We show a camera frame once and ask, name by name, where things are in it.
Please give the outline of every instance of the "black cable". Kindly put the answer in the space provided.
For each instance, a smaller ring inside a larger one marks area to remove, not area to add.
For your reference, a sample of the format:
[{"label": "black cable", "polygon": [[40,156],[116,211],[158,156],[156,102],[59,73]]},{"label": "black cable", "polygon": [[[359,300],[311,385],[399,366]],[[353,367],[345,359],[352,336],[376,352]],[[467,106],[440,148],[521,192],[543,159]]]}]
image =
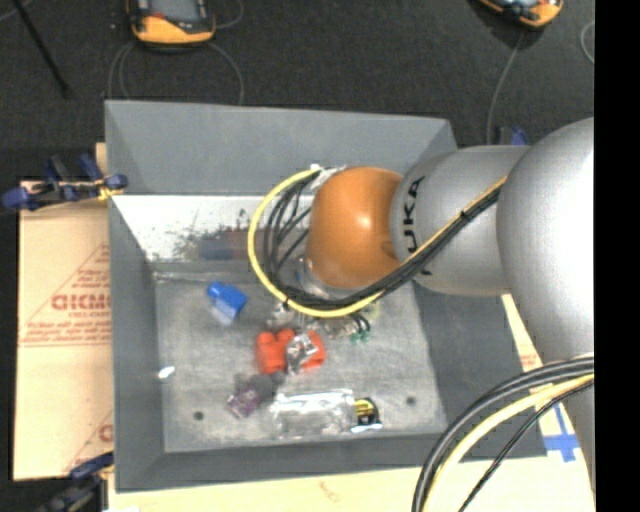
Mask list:
[{"label": "black cable", "polygon": [[31,34],[31,38],[36,43],[36,46],[38,47],[40,54],[42,55],[45,62],[47,63],[47,66],[49,66],[49,69],[51,70],[51,73],[53,74],[54,78],[58,82],[62,97],[65,99],[71,98],[73,95],[73,91],[71,87],[69,86],[69,84],[66,82],[66,80],[60,73],[60,69],[58,68],[58,65],[53,60],[53,57],[51,57],[51,54],[49,53],[49,50],[44,44],[44,41],[40,37],[38,30],[36,29],[35,25],[31,21],[31,18],[29,17],[29,13],[24,8],[24,5],[22,5],[22,1],[13,0],[13,4],[16,6],[16,10],[18,11],[18,14],[20,14],[22,21],[24,22],[27,29],[29,30],[29,34]]},{"label": "black cable", "polygon": [[[29,5],[33,0],[27,0],[26,2],[24,2],[22,5],[23,7],[26,7],[27,5]],[[9,18],[11,18],[12,16],[15,16],[18,13],[18,9],[11,9],[9,12],[6,12],[2,15],[0,15],[0,23],[2,23],[5,20],[8,20]]]},{"label": "black cable", "polygon": [[238,23],[240,23],[240,21],[242,21],[242,18],[244,18],[244,3],[242,2],[242,0],[236,0],[236,3],[238,4],[238,8],[239,8],[238,15],[231,21],[222,23],[221,25],[216,25],[216,30],[224,30],[227,28],[231,28],[234,25],[237,25]]},{"label": "black cable", "polygon": [[491,98],[491,103],[489,104],[489,113],[487,114],[486,141],[485,141],[487,145],[491,145],[493,143],[491,138],[491,130],[493,128],[493,111],[495,109],[496,103],[498,102],[498,96],[500,95],[502,84],[504,83],[505,78],[507,78],[507,75],[509,74],[509,70],[511,69],[511,65],[515,60],[516,55],[518,55],[518,52],[520,51],[520,45],[522,44],[522,40],[524,39],[524,34],[525,34],[524,30],[520,32],[520,35],[518,36],[518,41],[516,42],[516,45],[513,47],[513,51],[509,56],[509,60],[507,61],[507,64],[502,70],[502,74],[500,75],[498,84],[496,85],[496,88],[493,91],[493,97]]},{"label": "black cable", "polygon": [[594,385],[594,381],[586,382],[585,384],[566,391],[565,393],[558,395],[553,398],[549,402],[547,402],[544,406],[542,406],[535,414],[531,415],[527,421],[525,421],[522,426],[518,429],[518,431],[509,439],[507,444],[502,448],[500,453],[496,456],[496,458],[491,463],[491,466],[485,471],[485,473],[480,477],[478,483],[471,490],[467,498],[465,499],[462,506],[458,509],[458,512],[464,512],[464,510],[469,506],[469,504],[473,501],[473,499],[478,495],[478,493],[482,490],[482,488],[489,481],[489,478],[498,470],[504,459],[509,455],[511,450],[515,447],[516,444],[522,439],[522,437],[529,431],[529,429],[535,425],[535,423],[545,414],[549,409],[559,404],[560,402],[566,400],[572,395],[581,393],[586,389],[592,387]]},{"label": "black cable", "polygon": [[425,461],[416,483],[412,505],[413,512],[419,512],[426,500],[435,472],[456,436],[467,429],[469,422],[478,421],[478,416],[485,414],[495,404],[504,400],[513,400],[518,395],[529,392],[532,388],[558,381],[582,377],[594,371],[594,358],[584,357],[550,365],[551,368],[539,368],[518,375],[483,394],[471,404],[442,434]]},{"label": "black cable", "polygon": [[[297,183],[292,186],[288,191],[286,191],[283,196],[280,198],[280,201],[277,203],[277,207],[284,209],[288,202],[291,201],[291,190],[301,191],[301,188],[298,188],[300,183]],[[393,272],[389,273],[387,276],[373,283],[372,285],[365,287],[362,290],[357,291],[347,297],[342,299],[332,299],[326,300],[315,295],[309,294],[308,292],[292,286],[281,286],[281,283],[272,281],[276,287],[278,287],[283,293],[285,293],[288,297],[291,297],[296,300],[301,305],[304,306],[312,306],[321,310],[333,310],[339,309],[341,307],[347,307],[355,302],[362,300],[365,297],[369,297],[376,293],[381,293],[381,296],[387,295],[396,289],[398,289],[403,284],[407,283],[411,280],[415,275],[417,275],[424,266],[430,262],[437,253],[468,223],[470,223],[476,216],[485,211],[491,205],[493,205],[500,193],[501,187],[497,187],[491,194],[489,194],[484,200],[478,202],[468,210],[462,212],[455,221],[449,226],[434,242],[427,248],[420,251],[420,253],[416,254],[411,260],[404,263],[400,267],[398,267]],[[273,227],[273,222],[275,221],[275,231],[279,232],[280,224],[279,221],[274,219],[273,216],[270,217],[270,220],[267,222],[268,227]],[[267,229],[265,231],[265,236],[270,238],[270,230]],[[279,243],[273,243],[270,245],[270,252],[265,251],[263,259],[269,260],[274,259],[273,255],[277,254]],[[267,275],[271,278],[273,274],[267,272]]]}]

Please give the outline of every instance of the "blue plastic block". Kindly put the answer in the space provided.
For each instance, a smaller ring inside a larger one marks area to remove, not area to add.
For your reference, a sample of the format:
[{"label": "blue plastic block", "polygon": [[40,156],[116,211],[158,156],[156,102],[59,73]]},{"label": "blue plastic block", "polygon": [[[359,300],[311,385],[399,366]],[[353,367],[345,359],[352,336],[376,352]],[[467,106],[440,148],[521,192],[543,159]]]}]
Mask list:
[{"label": "blue plastic block", "polygon": [[235,318],[247,303],[247,296],[235,286],[214,281],[207,288],[213,305],[229,318]]}]

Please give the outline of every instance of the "orange object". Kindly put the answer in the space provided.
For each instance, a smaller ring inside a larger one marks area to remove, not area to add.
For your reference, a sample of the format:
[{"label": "orange object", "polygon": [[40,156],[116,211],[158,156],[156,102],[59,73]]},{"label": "orange object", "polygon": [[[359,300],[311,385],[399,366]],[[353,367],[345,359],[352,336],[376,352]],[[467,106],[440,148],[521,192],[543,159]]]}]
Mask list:
[{"label": "orange object", "polygon": [[395,270],[389,211],[402,176],[352,167],[318,190],[305,253],[307,271],[334,288],[368,286]]},{"label": "orange object", "polygon": [[[320,366],[327,358],[327,352],[322,338],[315,331],[308,331],[313,344],[318,351],[311,356],[302,368],[310,369]],[[256,359],[260,373],[271,374],[287,369],[287,344],[296,336],[293,329],[282,329],[277,334],[261,332],[256,337]]]}]

